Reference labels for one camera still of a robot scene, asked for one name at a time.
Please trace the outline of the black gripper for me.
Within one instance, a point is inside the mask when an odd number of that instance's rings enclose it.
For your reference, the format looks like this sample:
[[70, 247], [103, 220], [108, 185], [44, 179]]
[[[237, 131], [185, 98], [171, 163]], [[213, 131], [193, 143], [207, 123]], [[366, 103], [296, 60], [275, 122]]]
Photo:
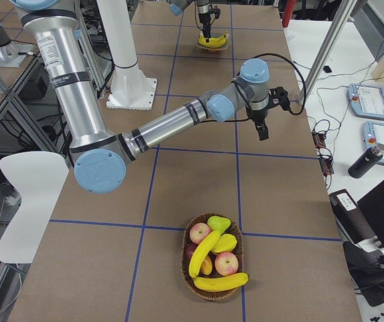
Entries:
[[211, 5], [198, 5], [197, 6], [199, 21], [202, 24], [202, 31], [203, 31], [203, 36], [204, 36], [205, 42], [210, 41], [210, 29], [211, 29], [211, 25], [214, 21], [209, 14], [210, 6]]
[[247, 108], [247, 116], [253, 121], [257, 128], [259, 140], [269, 139], [269, 129], [266, 126], [265, 118], [267, 117], [268, 109], [266, 107], [262, 109], [252, 109], [252, 106]]

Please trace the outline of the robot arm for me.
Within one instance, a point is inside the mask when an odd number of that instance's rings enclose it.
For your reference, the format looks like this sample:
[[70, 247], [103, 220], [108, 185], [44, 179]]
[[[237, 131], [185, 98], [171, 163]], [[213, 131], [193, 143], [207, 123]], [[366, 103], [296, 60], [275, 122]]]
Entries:
[[220, 17], [220, 9], [211, 5], [209, 0], [172, 0], [168, 1], [171, 12], [178, 16], [183, 13], [192, 3], [196, 5], [199, 22], [202, 25], [199, 30], [202, 32], [204, 44], [209, 44], [211, 36], [212, 22]]
[[115, 71], [111, 92], [101, 103], [76, 39], [77, 1], [16, 1], [25, 31], [36, 40], [51, 85], [67, 120], [74, 176], [86, 191], [109, 193], [119, 187], [127, 165], [138, 154], [190, 127], [213, 118], [226, 122], [241, 108], [265, 116], [269, 105], [269, 67], [259, 58], [245, 61], [230, 85], [209, 91], [153, 121], [121, 131], [122, 109], [149, 110], [157, 80], [140, 70], [127, 4], [99, 1], [97, 7]]

